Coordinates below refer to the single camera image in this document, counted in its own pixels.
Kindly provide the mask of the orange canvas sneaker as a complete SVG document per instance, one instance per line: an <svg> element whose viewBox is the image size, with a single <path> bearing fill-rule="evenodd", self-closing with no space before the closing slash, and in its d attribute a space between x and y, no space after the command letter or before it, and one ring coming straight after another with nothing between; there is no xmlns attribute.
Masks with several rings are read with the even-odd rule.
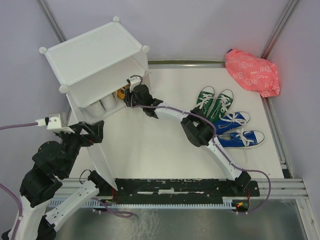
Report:
<svg viewBox="0 0 320 240"><path fill-rule="evenodd" d="M126 91L129 88L129 86L123 86L120 89L117 90L117 97L121 100L124 101L125 97L126 97Z"/></svg>

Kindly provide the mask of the white plastic shoe cabinet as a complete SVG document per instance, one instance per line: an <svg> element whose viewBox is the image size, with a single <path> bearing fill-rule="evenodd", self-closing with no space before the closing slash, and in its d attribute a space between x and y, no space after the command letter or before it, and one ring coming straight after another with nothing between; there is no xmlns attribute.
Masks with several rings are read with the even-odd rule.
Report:
<svg viewBox="0 0 320 240"><path fill-rule="evenodd" d="M96 171L113 188L117 185L111 163L122 148L120 135L128 123L124 115L127 106L118 98L117 90L127 86L132 75L140 75L143 84L150 84L149 50L120 24L118 17L53 47L39 49L60 84L59 91L66 95L74 118L90 124L104 121L102 143L87 150ZM110 94L117 107L104 110L100 119L92 119L85 108Z"/></svg>

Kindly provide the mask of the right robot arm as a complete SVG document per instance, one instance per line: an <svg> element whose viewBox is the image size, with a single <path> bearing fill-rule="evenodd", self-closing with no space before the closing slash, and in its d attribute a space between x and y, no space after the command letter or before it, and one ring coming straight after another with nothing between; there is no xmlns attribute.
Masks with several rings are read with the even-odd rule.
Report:
<svg viewBox="0 0 320 240"><path fill-rule="evenodd" d="M251 181L250 174L237 166L224 150L216 136L215 126L199 108L183 111L169 106L162 100L152 97L145 84L125 89L124 102L129 108L141 108L148 117L179 122L189 142L197 148L206 150L224 172L226 179L231 181L229 183L231 193L240 196L247 191Z"/></svg>

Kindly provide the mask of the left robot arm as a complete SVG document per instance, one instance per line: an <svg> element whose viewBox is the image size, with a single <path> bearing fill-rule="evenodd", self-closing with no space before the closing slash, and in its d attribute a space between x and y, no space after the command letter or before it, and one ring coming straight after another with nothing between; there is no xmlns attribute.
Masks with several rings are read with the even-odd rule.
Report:
<svg viewBox="0 0 320 240"><path fill-rule="evenodd" d="M75 193L46 212L56 191L62 187L62 180L69 178L80 149L102 142L105 123L81 121L63 126L59 118L46 117L36 124L46 125L61 141L43 143L32 157L34 165L22 180L20 197L13 197L18 205L16 220L2 234L3 240L53 240L66 220L87 200L97 194L106 195L111 189L111 183L94 170Z"/></svg>

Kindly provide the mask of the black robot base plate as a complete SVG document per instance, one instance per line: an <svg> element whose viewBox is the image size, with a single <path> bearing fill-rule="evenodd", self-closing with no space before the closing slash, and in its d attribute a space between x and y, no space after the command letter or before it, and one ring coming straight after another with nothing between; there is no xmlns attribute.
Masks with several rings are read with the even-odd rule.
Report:
<svg viewBox="0 0 320 240"><path fill-rule="evenodd" d="M115 179L117 190L108 187L102 196L116 193L119 202L133 204L170 204L173 202L214 202L223 197L259 197L254 180L237 185L235 181L220 179Z"/></svg>

